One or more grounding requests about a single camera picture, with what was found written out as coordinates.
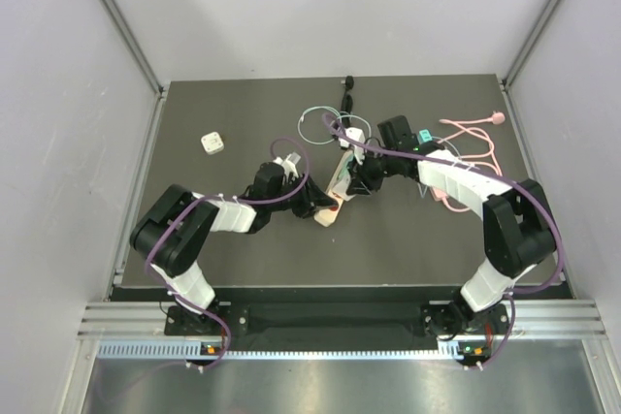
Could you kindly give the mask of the white cube charger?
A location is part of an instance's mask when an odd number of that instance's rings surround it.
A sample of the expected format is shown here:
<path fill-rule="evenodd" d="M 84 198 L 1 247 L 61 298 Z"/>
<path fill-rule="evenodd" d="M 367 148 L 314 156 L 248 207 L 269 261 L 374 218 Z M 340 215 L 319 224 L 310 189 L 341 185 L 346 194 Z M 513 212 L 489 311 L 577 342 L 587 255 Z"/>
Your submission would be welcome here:
<path fill-rule="evenodd" d="M 353 198 L 353 195 L 348 193 L 350 182 L 351 178 L 349 175 L 339 178 L 331 188 L 332 193 L 343 199 L 345 202 L 350 201 Z"/>

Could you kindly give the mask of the beige wooden power strip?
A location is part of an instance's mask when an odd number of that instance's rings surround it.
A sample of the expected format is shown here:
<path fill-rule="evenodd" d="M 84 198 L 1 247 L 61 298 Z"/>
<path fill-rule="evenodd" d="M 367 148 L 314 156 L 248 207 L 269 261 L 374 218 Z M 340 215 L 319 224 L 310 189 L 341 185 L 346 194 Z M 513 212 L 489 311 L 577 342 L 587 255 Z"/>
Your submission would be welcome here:
<path fill-rule="evenodd" d="M 334 224 L 343 204 L 352 199 L 351 196 L 346 194 L 347 186 L 350 182 L 348 165 L 352 160 L 354 160 L 354 152 L 351 149 L 346 150 L 325 190 L 325 193 L 334 200 L 337 205 L 335 207 L 322 209 L 313 217 L 313 219 L 323 227 L 330 227 Z"/>

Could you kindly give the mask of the white square plug adapter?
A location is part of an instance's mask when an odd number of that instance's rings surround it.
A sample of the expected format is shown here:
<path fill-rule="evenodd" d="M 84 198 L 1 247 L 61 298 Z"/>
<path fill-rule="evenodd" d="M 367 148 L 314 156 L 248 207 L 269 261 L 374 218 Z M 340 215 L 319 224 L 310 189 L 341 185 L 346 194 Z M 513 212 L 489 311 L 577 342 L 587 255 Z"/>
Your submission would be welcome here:
<path fill-rule="evenodd" d="M 215 155 L 224 149 L 224 140 L 217 131 L 205 134 L 200 138 L 200 143 L 205 153 Z"/>

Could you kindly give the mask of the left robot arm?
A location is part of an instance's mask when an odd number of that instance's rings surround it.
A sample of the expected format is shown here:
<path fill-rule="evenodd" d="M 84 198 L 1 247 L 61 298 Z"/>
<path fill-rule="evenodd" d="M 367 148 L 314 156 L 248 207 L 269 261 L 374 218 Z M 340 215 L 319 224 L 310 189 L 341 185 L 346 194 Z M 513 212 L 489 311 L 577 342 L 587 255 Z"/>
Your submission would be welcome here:
<path fill-rule="evenodd" d="M 256 234 L 275 212 L 289 210 L 306 219 L 337 206 L 309 175 L 277 158 L 262 164 L 242 196 L 230 201 L 169 186 L 134 227 L 129 244 L 164 281 L 181 318 L 205 334 L 220 319 L 215 291 L 198 265 L 210 233 Z"/>

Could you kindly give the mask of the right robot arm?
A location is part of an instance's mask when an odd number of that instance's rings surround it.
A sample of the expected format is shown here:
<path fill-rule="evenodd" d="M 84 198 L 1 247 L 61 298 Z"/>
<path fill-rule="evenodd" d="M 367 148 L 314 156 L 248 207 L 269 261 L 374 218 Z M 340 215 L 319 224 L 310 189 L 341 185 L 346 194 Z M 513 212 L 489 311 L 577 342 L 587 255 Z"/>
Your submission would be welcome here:
<path fill-rule="evenodd" d="M 402 115 L 379 123 L 378 129 L 381 146 L 348 139 L 353 154 L 341 169 L 341 194 L 370 195 L 398 175 L 441 191 L 481 220 L 483 262 L 436 323 L 450 337 L 475 332 L 487 322 L 488 311 L 516 291 L 523 275 L 562 251 L 544 190 L 532 179 L 515 182 L 486 172 L 439 141 L 420 141 Z"/>

